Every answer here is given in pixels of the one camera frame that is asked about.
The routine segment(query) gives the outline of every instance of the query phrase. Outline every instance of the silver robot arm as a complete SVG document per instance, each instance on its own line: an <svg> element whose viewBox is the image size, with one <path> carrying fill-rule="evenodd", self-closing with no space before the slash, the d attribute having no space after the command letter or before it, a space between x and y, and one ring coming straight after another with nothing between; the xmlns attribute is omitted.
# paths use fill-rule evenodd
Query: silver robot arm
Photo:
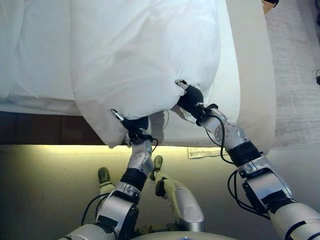
<svg viewBox="0 0 320 240"><path fill-rule="evenodd" d="M127 120L111 110L128 129L132 155L127 169L114 190L102 203L95 224L85 224L60 240L117 240L133 237L138 218L137 204L147 175L154 169L152 137L146 134L148 118Z"/></svg>
<svg viewBox="0 0 320 240"><path fill-rule="evenodd" d="M221 145L224 140L223 147L245 179L242 187L252 207L268 214L283 240L320 240L320 214L293 199L289 185L244 131L228 122L218 106L205 107L199 90L184 80L176 80L176 84L186 91L178 105L197 119L197 125L211 132L216 143Z"/></svg>

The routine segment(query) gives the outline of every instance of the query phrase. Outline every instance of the bed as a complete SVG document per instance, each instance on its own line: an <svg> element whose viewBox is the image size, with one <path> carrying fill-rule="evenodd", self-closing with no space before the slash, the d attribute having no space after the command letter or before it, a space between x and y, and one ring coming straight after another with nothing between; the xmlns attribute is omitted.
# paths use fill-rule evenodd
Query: bed
<svg viewBox="0 0 320 240"><path fill-rule="evenodd" d="M0 52L0 111L80 116L70 80L69 1L12 2L0 14L0 44L9 46ZM217 3L221 56L210 102L267 153L274 137L276 97L262 5L255 0ZM12 79L21 81L13 86ZM150 131L162 145L212 146L204 130L172 110L151 115Z"/></svg>

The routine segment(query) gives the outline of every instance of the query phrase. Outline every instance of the black cable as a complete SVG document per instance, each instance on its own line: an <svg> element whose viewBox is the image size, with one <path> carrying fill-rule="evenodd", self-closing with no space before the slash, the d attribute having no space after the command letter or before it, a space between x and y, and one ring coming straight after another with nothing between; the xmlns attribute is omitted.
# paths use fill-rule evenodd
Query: black cable
<svg viewBox="0 0 320 240"><path fill-rule="evenodd" d="M158 146L159 141L158 141L158 139L156 139L156 138L152 138L152 140L155 140L155 141L156 141L155 147L154 147L154 149L152 150L152 152L154 152L154 150L156 150L156 148L157 148L157 146Z"/></svg>
<svg viewBox="0 0 320 240"><path fill-rule="evenodd" d="M100 201L98 202L98 204L96 205L95 211L94 211L94 217L95 217L96 219L97 219L97 216L98 216L98 210L99 210L100 204L101 204L101 203L103 202L103 200L105 200L108 196L109 196L109 195L106 195L106 196L102 197L102 198L100 199Z"/></svg>
<svg viewBox="0 0 320 240"><path fill-rule="evenodd" d="M234 175L233 177L233 188L234 188L234 198L235 198L235 201L236 203L238 204L238 206L240 208L242 208L243 210L246 210L247 212L250 212L252 214L255 214L255 215L258 215L260 217L263 217L265 219L268 219L270 220L270 217L256 211L253 207L245 204L244 202L240 201L239 198L238 198L238 191L237 191L237 171L234 171L231 175Z"/></svg>
<svg viewBox="0 0 320 240"><path fill-rule="evenodd" d="M207 129L205 130L205 132L206 132L206 134L208 135L208 137L210 138L211 142L213 142L215 145L218 145L219 147L221 147L220 144L216 143L216 142L211 138L211 136L209 135L209 132L208 132Z"/></svg>
<svg viewBox="0 0 320 240"><path fill-rule="evenodd" d="M228 182L227 182L228 191L229 191L230 195L234 198L234 200L239 201L240 204L246 206L246 207L249 208L249 209L253 209L253 210L254 210L253 207L251 207L251 206L247 205L246 203L244 203L244 202L240 201L239 199L237 199L236 196L235 196L235 195L233 194L233 192L231 191L231 188L230 188L231 178L236 174L236 172L237 172L237 170L235 170L233 173L231 173L231 175L230 175L229 178L228 178Z"/></svg>
<svg viewBox="0 0 320 240"><path fill-rule="evenodd" d="M226 160L226 159L224 158L224 155L223 155L224 145L225 145L225 137L226 137L225 125L224 125L224 123L222 122L222 120L221 120L220 117L218 117L218 116L208 115L208 117L212 117L212 118L218 119L218 121L219 121L220 124L221 124L221 129L222 129L222 140L221 140L221 146L220 146L220 147L221 147L221 148L220 148L220 157L221 157L221 159L222 159L223 161L225 161L226 163L228 163L228 164L234 165L234 163L233 163L232 161Z"/></svg>
<svg viewBox="0 0 320 240"><path fill-rule="evenodd" d="M98 196L95 196L95 197L88 203L88 205L86 206L86 208L85 208L85 210L84 210L84 213L83 213L83 215L82 215L81 226L84 225L84 222L85 222L85 219L86 219L86 215L87 215L87 212L88 212L91 204L92 204L95 200L97 200L98 198L103 197L103 196L108 196L109 194L110 194L110 193L108 192L108 193L103 193L103 194L100 194L100 195L98 195Z"/></svg>

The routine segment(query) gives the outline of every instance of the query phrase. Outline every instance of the paper tag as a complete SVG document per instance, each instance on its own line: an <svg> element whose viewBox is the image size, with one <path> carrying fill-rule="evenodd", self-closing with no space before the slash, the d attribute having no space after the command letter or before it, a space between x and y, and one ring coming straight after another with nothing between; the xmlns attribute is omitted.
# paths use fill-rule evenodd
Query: paper tag
<svg viewBox="0 0 320 240"><path fill-rule="evenodd" d="M189 159L197 159L203 157L214 157L220 156L220 147L188 147ZM223 150L222 155L227 155L228 153Z"/></svg>

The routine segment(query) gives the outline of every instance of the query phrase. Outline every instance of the black band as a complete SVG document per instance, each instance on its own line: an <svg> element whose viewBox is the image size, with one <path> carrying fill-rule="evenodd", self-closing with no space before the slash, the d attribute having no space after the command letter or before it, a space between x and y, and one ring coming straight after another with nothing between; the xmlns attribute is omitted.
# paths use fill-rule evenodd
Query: black band
<svg viewBox="0 0 320 240"><path fill-rule="evenodd" d="M312 240L315 239L316 237L320 236L320 232L317 232L315 234L313 234L311 237L309 237L307 240Z"/></svg>
<svg viewBox="0 0 320 240"><path fill-rule="evenodd" d="M286 232L284 239L289 240L290 235L293 233L293 231L296 230L297 228L301 227L302 225L305 225L305 224L306 224L305 221L300 221L300 222L296 223L295 225L293 225L292 227L290 227L289 230Z"/></svg>
<svg viewBox="0 0 320 240"><path fill-rule="evenodd" d="M261 201L266 205L267 209L273 214L275 214L283 206L296 203L291 198L288 198L282 190L269 194L268 196L262 198Z"/></svg>
<svg viewBox="0 0 320 240"><path fill-rule="evenodd" d="M261 157L261 153L251 141L246 141L228 151L231 160L237 167Z"/></svg>
<svg viewBox="0 0 320 240"><path fill-rule="evenodd" d="M120 181L136 187L141 192L146 179L147 176L143 172L135 168L128 168Z"/></svg>

